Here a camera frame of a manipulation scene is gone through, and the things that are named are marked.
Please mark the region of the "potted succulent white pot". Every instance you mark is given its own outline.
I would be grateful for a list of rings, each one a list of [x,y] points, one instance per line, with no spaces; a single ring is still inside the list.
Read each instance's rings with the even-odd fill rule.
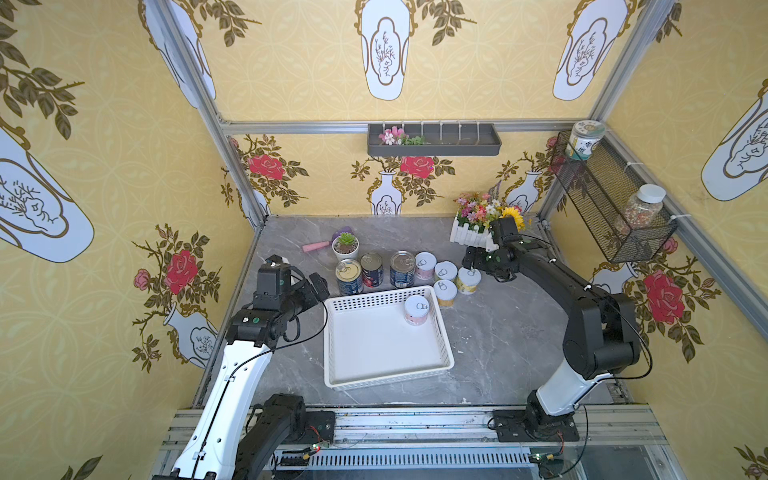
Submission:
[[[359,252],[358,238],[349,232],[343,232],[332,242],[332,250],[339,261],[356,260]]]

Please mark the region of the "white small can middle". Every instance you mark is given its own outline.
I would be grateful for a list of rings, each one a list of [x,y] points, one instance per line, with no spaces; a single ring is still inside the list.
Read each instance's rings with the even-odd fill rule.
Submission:
[[[458,276],[458,268],[451,261],[441,261],[435,265],[434,268],[434,280],[445,280],[449,282],[455,282]]]

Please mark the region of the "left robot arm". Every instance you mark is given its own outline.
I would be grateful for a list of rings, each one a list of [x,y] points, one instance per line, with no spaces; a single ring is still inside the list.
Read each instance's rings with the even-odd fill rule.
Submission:
[[[212,393],[169,478],[256,479],[284,441],[305,434],[306,406],[299,395],[274,394],[254,426],[246,420],[273,355],[305,341],[288,335],[289,324],[324,306],[328,297],[320,274],[305,275],[279,255],[265,260],[252,300],[230,320]]]

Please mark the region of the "yellow small can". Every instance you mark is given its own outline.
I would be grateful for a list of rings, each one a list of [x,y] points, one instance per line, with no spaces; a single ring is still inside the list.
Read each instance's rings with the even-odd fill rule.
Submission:
[[[460,268],[456,277],[458,292],[463,295],[473,295],[482,281],[482,273],[474,268]]]
[[[450,308],[458,295],[458,288],[453,281],[438,280],[434,286],[435,296],[440,307]]]

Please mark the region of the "small pink shelf flowers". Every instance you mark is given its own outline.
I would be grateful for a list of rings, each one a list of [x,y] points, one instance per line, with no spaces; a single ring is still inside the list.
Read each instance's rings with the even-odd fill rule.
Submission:
[[[400,128],[397,126],[385,128],[383,132],[379,135],[379,140],[384,145],[389,145],[389,146],[394,146],[394,145],[417,146],[417,145],[425,144],[425,138],[423,136],[410,136],[405,132],[404,128]]]

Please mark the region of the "pink small can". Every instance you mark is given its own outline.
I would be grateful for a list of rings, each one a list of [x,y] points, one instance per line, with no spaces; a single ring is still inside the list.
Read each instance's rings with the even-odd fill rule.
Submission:
[[[437,259],[431,252],[419,252],[415,256],[415,276],[419,280],[432,281],[435,276]]]
[[[422,295],[409,296],[404,302],[404,312],[406,321],[413,325],[423,325],[431,312],[431,305],[427,298]]]

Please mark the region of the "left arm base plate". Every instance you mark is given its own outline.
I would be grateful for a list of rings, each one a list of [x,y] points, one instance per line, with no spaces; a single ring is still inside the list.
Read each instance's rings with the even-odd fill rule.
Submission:
[[[285,444],[310,445],[321,442],[332,443],[335,437],[336,414],[331,410],[307,411],[305,426],[291,434]]]

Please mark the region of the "jar with patterned label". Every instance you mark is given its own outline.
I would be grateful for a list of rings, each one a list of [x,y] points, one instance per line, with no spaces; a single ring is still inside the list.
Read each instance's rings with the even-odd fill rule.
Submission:
[[[576,122],[566,142],[565,155],[573,160],[589,159],[595,147],[605,135],[605,125],[596,120],[581,120]]]

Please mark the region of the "grey wall shelf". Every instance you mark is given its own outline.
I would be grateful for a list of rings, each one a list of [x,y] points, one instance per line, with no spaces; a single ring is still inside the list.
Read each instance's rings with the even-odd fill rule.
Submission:
[[[385,128],[404,128],[410,136],[423,136],[424,145],[384,145],[379,135]],[[497,156],[502,146],[493,123],[478,121],[419,121],[369,123],[367,153],[375,157]]]

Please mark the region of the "yellow small can front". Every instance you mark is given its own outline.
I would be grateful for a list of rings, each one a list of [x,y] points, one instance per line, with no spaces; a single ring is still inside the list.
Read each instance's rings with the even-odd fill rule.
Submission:
[[[450,308],[458,295],[458,288],[453,281],[438,280],[434,286],[435,296],[440,307]]]

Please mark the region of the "blue tin can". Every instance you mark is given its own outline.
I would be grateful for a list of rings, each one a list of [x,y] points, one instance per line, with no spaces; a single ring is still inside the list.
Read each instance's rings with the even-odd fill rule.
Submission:
[[[342,296],[357,295],[363,292],[362,267],[357,260],[341,260],[336,266],[335,275]]]
[[[390,260],[390,284],[395,288],[409,288],[415,283],[415,256],[407,251],[397,251]]]

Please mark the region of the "white plastic basket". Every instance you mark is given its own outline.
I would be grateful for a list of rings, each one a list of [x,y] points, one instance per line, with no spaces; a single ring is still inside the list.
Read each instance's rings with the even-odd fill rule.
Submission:
[[[404,302],[431,305],[423,325],[405,319]],[[330,298],[324,302],[324,383],[334,390],[441,375],[455,365],[442,312],[430,285]]]

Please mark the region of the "pink small can back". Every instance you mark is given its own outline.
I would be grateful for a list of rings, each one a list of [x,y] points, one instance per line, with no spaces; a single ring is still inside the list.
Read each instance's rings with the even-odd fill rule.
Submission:
[[[415,276],[419,280],[432,281],[435,276],[437,259],[431,252],[419,252],[415,256]]]

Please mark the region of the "pink small can front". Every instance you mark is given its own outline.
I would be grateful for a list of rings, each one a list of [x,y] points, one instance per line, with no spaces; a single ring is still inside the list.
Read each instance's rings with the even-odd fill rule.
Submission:
[[[409,296],[404,302],[404,312],[406,321],[413,325],[423,325],[431,312],[431,305],[427,298],[422,295]]]

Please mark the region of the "clear jar white lid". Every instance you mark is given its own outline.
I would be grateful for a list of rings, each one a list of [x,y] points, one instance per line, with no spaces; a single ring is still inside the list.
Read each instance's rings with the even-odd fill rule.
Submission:
[[[663,207],[666,190],[655,184],[642,185],[628,200],[614,221],[614,228],[621,235],[631,230],[648,227]]]

